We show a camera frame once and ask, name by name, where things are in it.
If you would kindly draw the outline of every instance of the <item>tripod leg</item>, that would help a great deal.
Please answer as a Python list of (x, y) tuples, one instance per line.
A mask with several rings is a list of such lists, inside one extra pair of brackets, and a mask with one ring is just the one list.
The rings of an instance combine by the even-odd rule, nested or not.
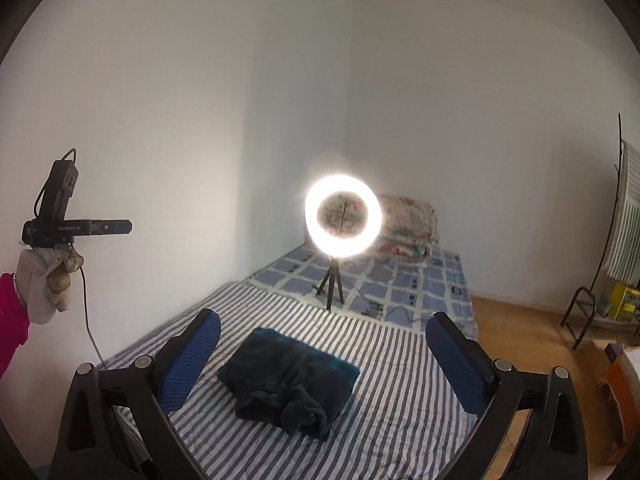
[(329, 290), (326, 292), (326, 309), (331, 311), (331, 302), (334, 298), (335, 269), (333, 267), (329, 268), (331, 269), (331, 275), (329, 276)]
[(325, 274), (324, 274), (324, 278), (322, 279), (322, 282), (320, 282), (320, 286), (318, 287), (318, 291), (316, 292), (316, 296), (318, 294), (322, 294), (322, 289), (324, 288), (324, 284), (326, 283), (326, 280), (329, 279), (329, 275), (331, 274), (331, 265), (329, 264), (329, 268), (326, 270)]
[(342, 276), (340, 275), (340, 267), (338, 262), (335, 263), (335, 277), (338, 280), (338, 294), (340, 295), (340, 303), (344, 304), (344, 294), (342, 293)]

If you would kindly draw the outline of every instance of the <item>brown floor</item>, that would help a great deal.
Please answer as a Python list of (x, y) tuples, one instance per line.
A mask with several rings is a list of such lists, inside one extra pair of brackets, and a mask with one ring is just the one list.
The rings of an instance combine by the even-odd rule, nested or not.
[[(546, 374), (555, 366), (569, 370), (582, 410), (590, 479), (606, 478), (613, 469), (606, 461), (615, 430), (614, 415), (603, 392), (596, 386), (584, 349), (571, 350), (570, 336), (565, 328), (559, 327), (562, 316), (485, 298), (473, 298), (473, 305), (479, 328), (478, 341), (491, 358), (505, 358), (527, 372)], [(597, 330), (590, 336), (616, 338), (616, 333)], [(485, 478), (500, 478), (525, 418), (526, 412), (516, 414), (502, 449)]]

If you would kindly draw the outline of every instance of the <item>wall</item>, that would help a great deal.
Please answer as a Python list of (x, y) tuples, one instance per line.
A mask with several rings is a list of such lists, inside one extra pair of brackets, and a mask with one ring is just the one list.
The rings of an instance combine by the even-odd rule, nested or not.
[[(593, 43), (637, 56), (606, 17)], [(357, 0), (346, 156), (436, 207), (476, 293), (563, 310), (606, 237), (618, 112), (640, 146), (640, 76), (616, 49), (482, 0)]]
[[(105, 355), (302, 242), (302, 200), (339, 164), (353, 0), (46, 0), (0, 67), (0, 268), (55, 158), (78, 149), (68, 218), (129, 218), (78, 238)], [(32, 326), (0, 416), (50, 459), (66, 390), (97, 357), (82, 288)]]

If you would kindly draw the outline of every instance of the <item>silver bolt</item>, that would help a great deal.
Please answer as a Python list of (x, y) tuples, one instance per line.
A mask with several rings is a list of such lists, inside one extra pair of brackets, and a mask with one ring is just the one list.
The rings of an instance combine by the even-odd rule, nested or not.
[(151, 364), (151, 357), (148, 355), (141, 355), (134, 361), (136, 368), (146, 368)]
[(501, 372), (511, 372), (513, 365), (507, 361), (507, 359), (496, 359), (495, 367)]
[(91, 371), (91, 368), (93, 368), (91, 363), (82, 363), (78, 368), (76, 368), (76, 372), (80, 375), (87, 375)]
[(566, 368), (562, 368), (561, 366), (559, 366), (559, 367), (556, 367), (554, 372), (561, 379), (568, 379), (569, 378), (569, 372), (567, 371)]

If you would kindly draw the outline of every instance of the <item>tripod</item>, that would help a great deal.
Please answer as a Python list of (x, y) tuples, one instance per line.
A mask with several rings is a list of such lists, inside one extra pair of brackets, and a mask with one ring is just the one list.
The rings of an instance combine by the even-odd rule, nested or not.
[[(344, 202), (342, 206), (342, 218), (340, 219), (340, 229), (338, 230), (338, 238), (342, 234), (342, 223), (344, 222), (344, 214), (347, 211), (347, 203)], [(318, 286), (318, 291), (316, 292), (316, 296), (322, 294), (322, 290), (324, 289), (324, 285), (326, 284), (326, 280), (329, 280), (329, 290), (326, 292), (326, 309), (331, 311), (331, 302), (334, 299), (334, 288), (335, 282), (338, 282), (338, 294), (340, 295), (340, 303), (344, 304), (344, 294), (342, 293), (342, 276), (340, 275), (340, 264), (338, 263), (338, 258), (335, 256), (329, 260), (329, 268), (326, 270), (324, 274), (324, 278), (320, 285)]]

